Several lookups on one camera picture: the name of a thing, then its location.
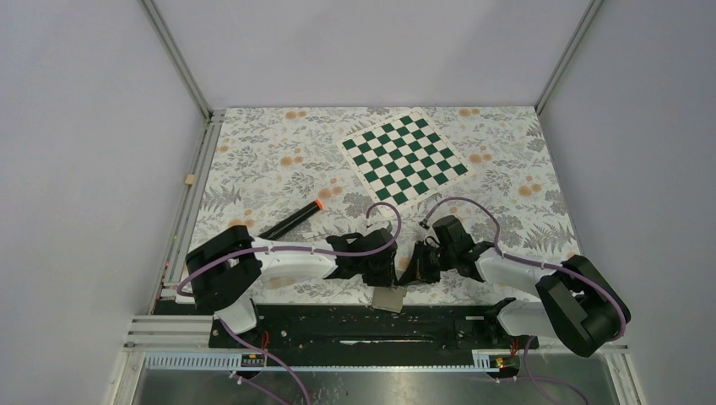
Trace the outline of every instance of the white wall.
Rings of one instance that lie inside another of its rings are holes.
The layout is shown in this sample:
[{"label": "white wall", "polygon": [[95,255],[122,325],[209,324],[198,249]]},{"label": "white wall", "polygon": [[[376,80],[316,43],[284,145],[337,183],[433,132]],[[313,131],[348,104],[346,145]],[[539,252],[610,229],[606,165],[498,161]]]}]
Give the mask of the white wall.
[{"label": "white wall", "polygon": [[716,3],[606,2],[542,122],[587,255],[632,309],[648,403],[716,386]]},{"label": "white wall", "polygon": [[214,108],[534,105],[589,0],[157,0]]},{"label": "white wall", "polygon": [[3,2],[0,60],[0,403],[100,403],[202,120],[135,1]]}]

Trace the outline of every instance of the floral tablecloth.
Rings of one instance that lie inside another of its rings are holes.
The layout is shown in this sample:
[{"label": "floral tablecloth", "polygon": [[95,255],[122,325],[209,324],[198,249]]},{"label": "floral tablecloth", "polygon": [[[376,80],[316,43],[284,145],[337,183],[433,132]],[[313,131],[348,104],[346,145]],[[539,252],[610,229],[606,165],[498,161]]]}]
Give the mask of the floral tablecloth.
[{"label": "floral tablecloth", "polygon": [[[325,239],[362,231],[372,203],[338,151],[336,142],[408,108],[233,108],[225,113],[203,194],[191,248],[234,224],[258,235],[313,199],[324,210],[283,240]],[[418,222],[438,200],[467,196],[485,204],[502,224],[502,246],[511,252],[560,262],[578,252],[539,120],[532,107],[425,108],[442,134],[469,161],[474,174],[403,213],[396,268],[404,270]],[[495,228],[475,207],[448,203],[433,219],[451,213],[475,240],[491,240]],[[385,220],[378,216],[371,221]],[[314,280],[289,286],[253,287],[259,303],[370,304],[373,288],[360,277]],[[409,287],[405,304],[492,304],[530,295],[508,286],[478,283],[453,270],[440,283]]]}]

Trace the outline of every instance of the chessboard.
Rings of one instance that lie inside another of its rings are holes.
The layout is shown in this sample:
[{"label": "chessboard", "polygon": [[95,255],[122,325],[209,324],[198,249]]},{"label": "chessboard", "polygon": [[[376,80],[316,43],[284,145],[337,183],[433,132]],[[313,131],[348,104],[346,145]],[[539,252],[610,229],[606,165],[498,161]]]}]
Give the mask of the chessboard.
[{"label": "chessboard", "polygon": [[373,201],[399,211],[469,175],[464,158],[420,108],[354,132],[338,146]]}]

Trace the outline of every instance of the purple cable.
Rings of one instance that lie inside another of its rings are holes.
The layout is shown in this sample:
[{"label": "purple cable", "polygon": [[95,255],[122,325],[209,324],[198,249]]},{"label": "purple cable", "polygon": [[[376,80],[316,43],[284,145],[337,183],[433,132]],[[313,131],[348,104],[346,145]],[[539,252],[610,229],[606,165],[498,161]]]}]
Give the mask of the purple cable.
[{"label": "purple cable", "polygon": [[224,322],[223,319],[219,318],[219,322],[221,322],[221,325],[224,327],[224,329],[226,329],[226,332],[229,333],[229,336],[231,336],[231,338],[236,340],[239,344],[241,344],[251,350],[256,350],[257,352],[263,354],[264,356],[271,358],[273,361],[275,361],[276,363],[281,365],[281,367],[285,368],[286,371],[288,371],[289,374],[291,374],[293,379],[296,380],[296,383],[301,388],[301,391],[303,392],[303,397],[306,399],[306,405],[311,405],[311,397],[308,395],[308,390],[306,389],[306,386],[303,385],[303,381],[301,381],[301,379],[298,378],[298,375],[296,374],[296,372],[293,371],[291,369],[291,367],[289,367],[289,365],[287,365],[286,363],[284,363],[283,360],[279,359],[278,357],[274,356],[273,354],[269,353],[268,351],[257,348],[256,346],[254,346],[254,345],[250,344],[249,342],[245,341],[244,339],[240,338],[238,335],[236,335],[231,330],[229,325],[226,325],[226,322]]},{"label": "purple cable", "polygon": [[273,399],[275,399],[277,402],[281,403],[282,405],[290,405],[290,403],[281,399],[281,397],[279,397],[278,395],[269,391],[267,388],[264,388],[264,387],[260,386],[259,384],[255,383],[247,378],[240,377],[238,375],[236,376],[236,378],[238,379],[238,381],[240,383],[246,382],[249,386],[252,386],[252,387],[256,388],[257,390],[263,392],[264,394],[268,395],[269,397],[272,397]]},{"label": "purple cable", "polygon": [[[540,384],[537,384],[538,379],[544,380],[546,377],[535,377],[534,375],[532,375],[532,370],[529,369],[529,361],[528,361],[527,352],[529,351],[529,345],[532,344],[532,341],[534,340],[534,338],[535,338],[534,336],[530,336],[529,339],[527,339],[527,342],[524,344],[524,369],[527,370],[527,375],[529,376],[527,378],[532,380],[534,387],[537,388],[537,391],[539,391],[540,394],[542,394],[542,397],[547,398],[547,401],[552,402],[555,405],[562,405],[561,402],[557,401],[555,398],[550,396],[550,394],[548,394],[547,391],[545,391],[545,389],[540,386]],[[552,379],[552,382],[555,382],[557,384],[562,384],[564,386],[568,386],[570,389],[572,389],[572,391],[576,392],[577,395],[582,397],[582,399],[584,400],[584,403],[586,403],[587,405],[590,404],[587,394],[585,394],[582,390],[580,390],[573,384],[571,384],[567,381],[564,381],[564,380],[560,380],[558,378],[551,378],[551,379]]]},{"label": "purple cable", "polygon": [[581,281],[582,283],[587,284],[589,287],[596,290],[599,294],[601,294],[601,296],[603,296],[607,301],[609,301],[609,303],[612,306],[614,306],[614,309],[616,310],[616,314],[619,316],[619,332],[617,332],[616,335],[613,338],[611,338],[609,341],[612,342],[612,341],[615,341],[616,339],[624,336],[624,331],[627,329],[627,318],[624,316],[624,311],[621,310],[621,307],[616,302],[614,297],[612,297],[605,289],[603,289],[600,285],[598,285],[594,281],[584,277],[582,274],[575,273],[568,268],[565,268],[565,267],[562,267],[562,266],[559,266],[556,264],[551,264],[551,263],[537,262],[535,260],[529,260],[529,259],[525,259],[524,257],[514,256],[509,253],[503,252],[502,249],[500,249],[500,222],[497,221],[497,218],[495,218],[495,215],[493,215],[487,208],[483,207],[482,204],[480,204],[479,202],[476,202],[475,200],[467,198],[467,197],[445,198],[445,199],[441,200],[440,202],[438,202],[437,204],[435,204],[435,206],[433,208],[431,208],[431,210],[427,213],[425,221],[427,222],[427,220],[433,215],[433,213],[435,213],[435,210],[439,206],[443,205],[444,203],[446,203],[448,201],[465,201],[467,203],[474,204],[475,206],[477,206],[477,208],[481,209],[483,213],[486,213],[487,216],[490,217],[490,219],[492,219],[492,222],[495,223],[495,226],[497,227],[497,231],[495,232],[495,239],[493,240],[493,244],[495,245],[495,251],[502,257],[510,259],[514,262],[527,264],[530,266],[546,267],[546,268],[549,268],[552,270],[557,270],[557,272],[562,272],[570,277],[576,278],[577,280]]},{"label": "purple cable", "polygon": [[[492,379],[492,378],[468,377],[468,380],[497,383],[497,380]],[[500,384],[509,383],[509,382],[518,382],[518,381],[532,381],[532,382],[543,381],[543,382],[550,382],[552,384],[559,384],[561,386],[566,386],[570,390],[574,391],[577,395],[579,395],[586,402],[587,405],[589,405],[591,403],[591,402],[589,402],[587,395],[584,392],[582,392],[579,388],[577,388],[577,386],[575,386],[574,384],[572,384],[569,381],[564,381],[564,380],[561,380],[561,379],[555,378],[555,377],[542,377],[542,376],[537,375],[537,376],[530,378],[528,376],[521,375],[519,377],[500,379]]]},{"label": "purple cable", "polygon": [[[315,249],[313,250],[314,253],[323,254],[323,255],[330,255],[330,256],[340,256],[340,257],[363,257],[363,256],[370,256],[374,255],[378,252],[384,251],[388,249],[390,246],[395,243],[395,241],[398,239],[398,235],[400,235],[400,229],[403,226],[403,220],[400,218],[400,213],[398,212],[398,209],[396,209],[393,205],[387,203],[387,202],[375,202],[370,207],[368,207],[366,211],[366,218],[368,218],[371,215],[371,211],[379,206],[384,205],[395,212],[395,218],[398,220],[398,226],[395,228],[395,235],[393,235],[393,238],[388,241],[383,246],[377,247],[371,251],[359,251],[359,252],[349,252],[349,251],[329,251],[327,249]],[[312,248],[307,246],[276,246],[272,251],[311,251]],[[187,293],[184,291],[184,287],[191,283],[192,280],[199,277],[200,275],[206,273],[209,269],[213,268],[214,266],[221,264],[223,262],[226,262],[227,260],[247,255],[249,253],[259,253],[262,251],[269,251],[268,247],[251,247],[248,249],[242,249],[240,251],[235,251],[232,253],[229,253],[228,255],[219,257],[218,259],[209,262],[203,266],[201,266],[196,272],[189,274],[189,277],[182,280],[179,285],[176,286],[176,294],[181,295],[182,297],[191,297],[191,293]]]}]

